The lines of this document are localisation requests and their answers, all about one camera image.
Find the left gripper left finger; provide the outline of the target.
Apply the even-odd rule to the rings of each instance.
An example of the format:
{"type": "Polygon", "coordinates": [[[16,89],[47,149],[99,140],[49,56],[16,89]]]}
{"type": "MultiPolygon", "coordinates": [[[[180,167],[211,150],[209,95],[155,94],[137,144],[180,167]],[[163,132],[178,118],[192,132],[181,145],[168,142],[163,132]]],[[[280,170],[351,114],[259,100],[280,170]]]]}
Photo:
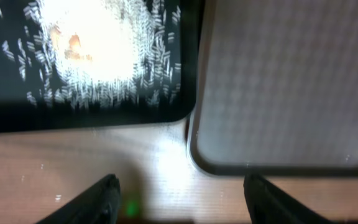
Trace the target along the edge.
{"type": "Polygon", "coordinates": [[[119,179],[108,174],[38,224],[115,224],[120,204],[119,179]]]}

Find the pile of rice grains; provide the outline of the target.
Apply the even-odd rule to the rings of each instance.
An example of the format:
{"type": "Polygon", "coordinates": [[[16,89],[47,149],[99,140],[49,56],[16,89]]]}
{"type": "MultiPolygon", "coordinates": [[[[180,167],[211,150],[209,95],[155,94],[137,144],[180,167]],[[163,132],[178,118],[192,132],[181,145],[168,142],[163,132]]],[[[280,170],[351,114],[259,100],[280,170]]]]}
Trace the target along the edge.
{"type": "Polygon", "coordinates": [[[0,0],[0,104],[172,105],[181,16],[179,1],[0,0]]]}

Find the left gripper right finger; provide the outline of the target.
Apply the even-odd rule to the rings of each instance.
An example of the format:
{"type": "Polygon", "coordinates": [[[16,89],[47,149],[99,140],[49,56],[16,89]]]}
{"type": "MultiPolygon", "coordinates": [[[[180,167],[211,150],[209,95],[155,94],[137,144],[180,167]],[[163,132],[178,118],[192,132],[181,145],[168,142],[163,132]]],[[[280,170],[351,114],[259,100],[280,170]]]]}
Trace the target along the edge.
{"type": "Polygon", "coordinates": [[[331,223],[258,174],[245,176],[244,196],[252,224],[331,223]]]}

